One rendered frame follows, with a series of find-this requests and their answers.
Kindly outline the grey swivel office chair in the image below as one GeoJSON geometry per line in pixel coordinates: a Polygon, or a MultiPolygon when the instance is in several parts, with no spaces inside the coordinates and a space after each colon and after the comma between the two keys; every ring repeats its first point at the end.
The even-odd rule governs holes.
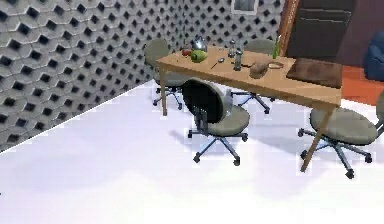
{"type": "Polygon", "coordinates": [[[354,110],[336,108],[321,136],[323,144],[319,143],[315,150],[333,148],[346,169],[346,176],[353,179],[354,170],[349,164],[343,148],[364,156],[366,163],[372,162],[372,155],[359,149],[359,146],[369,145],[384,134],[384,90],[376,101],[376,116],[378,122],[374,124],[354,110]]]}
{"type": "Polygon", "coordinates": [[[212,136],[213,139],[193,158],[196,163],[200,157],[217,141],[220,141],[234,157],[233,164],[240,165],[240,156],[231,146],[228,137],[248,140],[245,129],[250,122],[250,114],[241,106],[232,102],[231,90],[221,91],[214,83],[191,78],[182,86],[185,106],[194,117],[195,129],[188,131],[187,137],[200,134],[212,136]]]}
{"type": "MultiPolygon", "coordinates": [[[[269,39],[255,39],[248,42],[244,46],[245,51],[264,53],[264,54],[272,54],[274,51],[274,48],[275,48],[275,43],[269,39]]],[[[239,103],[239,106],[243,106],[249,100],[255,99],[264,108],[265,114],[268,114],[270,112],[270,107],[262,100],[260,94],[251,93],[251,92],[233,92],[232,96],[234,95],[246,96],[246,99],[243,102],[239,103]]]]}
{"type": "MultiPolygon", "coordinates": [[[[164,39],[153,39],[144,47],[145,62],[154,69],[154,80],[160,84],[160,72],[156,65],[156,61],[162,57],[169,55],[168,44],[164,39]]],[[[187,80],[186,77],[175,72],[168,71],[165,79],[165,96],[172,95],[176,102],[177,108],[182,109],[182,103],[177,94],[182,91],[182,85],[187,80]]]]}

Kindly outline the green apple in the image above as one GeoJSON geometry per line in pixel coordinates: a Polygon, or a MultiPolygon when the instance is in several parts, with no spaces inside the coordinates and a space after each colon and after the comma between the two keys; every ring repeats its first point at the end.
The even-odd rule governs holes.
{"type": "Polygon", "coordinates": [[[200,63],[207,58],[207,53],[203,50],[193,50],[190,53],[190,58],[194,63],[200,63]]]}

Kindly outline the silver kettle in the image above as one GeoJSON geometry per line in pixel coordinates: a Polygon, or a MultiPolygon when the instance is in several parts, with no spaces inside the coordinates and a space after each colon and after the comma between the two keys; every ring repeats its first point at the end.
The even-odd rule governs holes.
{"type": "Polygon", "coordinates": [[[195,39],[192,41],[192,49],[206,52],[208,48],[205,43],[205,39],[202,36],[197,35],[195,39]]]}

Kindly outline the grey pepper shaker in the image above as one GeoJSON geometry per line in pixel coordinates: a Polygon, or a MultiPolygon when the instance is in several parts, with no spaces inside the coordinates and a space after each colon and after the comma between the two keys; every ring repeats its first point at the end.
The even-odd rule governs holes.
{"type": "Polygon", "coordinates": [[[241,61],[242,61],[242,51],[241,50],[236,50],[236,55],[234,58],[234,68],[233,70],[235,71],[240,71],[241,70],[241,61]]]}

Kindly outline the brown bread loaf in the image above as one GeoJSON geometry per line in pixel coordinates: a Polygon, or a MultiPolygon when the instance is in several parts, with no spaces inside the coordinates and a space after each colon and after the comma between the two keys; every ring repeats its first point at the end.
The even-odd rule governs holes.
{"type": "Polygon", "coordinates": [[[251,75],[264,74],[265,71],[268,69],[268,66],[269,66],[268,63],[255,62],[250,67],[250,74],[251,75]]]}

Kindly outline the wooden dining table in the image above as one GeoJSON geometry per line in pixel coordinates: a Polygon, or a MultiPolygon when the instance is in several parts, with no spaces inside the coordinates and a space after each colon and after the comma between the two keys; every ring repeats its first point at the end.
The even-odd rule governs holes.
{"type": "MultiPolygon", "coordinates": [[[[319,130],[300,169],[301,172],[305,172],[333,110],[341,106],[341,90],[288,79],[286,74],[295,60],[281,56],[277,57],[276,61],[283,63],[283,68],[269,69],[262,78],[252,79],[249,77],[248,68],[242,68],[240,71],[233,70],[232,60],[227,57],[227,52],[225,48],[209,46],[208,56],[201,63],[192,62],[180,51],[158,59],[156,65],[160,72],[161,96],[165,97],[167,72],[173,71],[324,111],[325,116],[320,122],[319,130]],[[219,58],[225,58],[225,61],[210,69],[219,58]]],[[[162,112],[164,116],[167,115],[165,98],[162,101],[162,112]]]]}

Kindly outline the green glass bottle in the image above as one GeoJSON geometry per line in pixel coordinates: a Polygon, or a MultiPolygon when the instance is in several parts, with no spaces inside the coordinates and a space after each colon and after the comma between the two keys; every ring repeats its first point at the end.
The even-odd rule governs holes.
{"type": "Polygon", "coordinates": [[[272,54],[272,58],[273,59],[276,59],[277,56],[279,55],[280,39],[281,39],[281,35],[279,35],[277,37],[276,41],[275,41],[274,51],[273,51],[273,54],[272,54]]]}

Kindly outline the white framed window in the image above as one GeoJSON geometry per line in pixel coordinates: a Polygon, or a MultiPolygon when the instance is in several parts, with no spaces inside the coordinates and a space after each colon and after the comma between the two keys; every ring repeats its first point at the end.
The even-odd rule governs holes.
{"type": "Polygon", "coordinates": [[[232,0],[231,12],[241,15],[256,15],[259,0],[232,0]]]}

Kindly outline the dark brown flat board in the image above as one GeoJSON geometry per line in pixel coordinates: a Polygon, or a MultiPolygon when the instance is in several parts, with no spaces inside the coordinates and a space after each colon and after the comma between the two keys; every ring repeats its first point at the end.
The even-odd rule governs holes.
{"type": "Polygon", "coordinates": [[[341,64],[299,58],[294,62],[286,77],[292,80],[340,89],[342,86],[342,70],[343,66],[341,64]]]}

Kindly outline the dark brown room door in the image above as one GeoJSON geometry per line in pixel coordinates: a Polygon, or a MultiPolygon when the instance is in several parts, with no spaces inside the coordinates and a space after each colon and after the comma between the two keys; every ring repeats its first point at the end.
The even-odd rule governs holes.
{"type": "Polygon", "coordinates": [[[300,0],[286,55],[333,62],[356,0],[300,0]]]}

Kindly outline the blue sofa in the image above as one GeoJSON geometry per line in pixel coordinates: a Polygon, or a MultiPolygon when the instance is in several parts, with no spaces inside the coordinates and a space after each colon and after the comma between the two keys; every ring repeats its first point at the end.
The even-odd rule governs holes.
{"type": "Polygon", "coordinates": [[[363,58],[363,70],[368,80],[384,82],[384,32],[376,33],[363,58]]]}

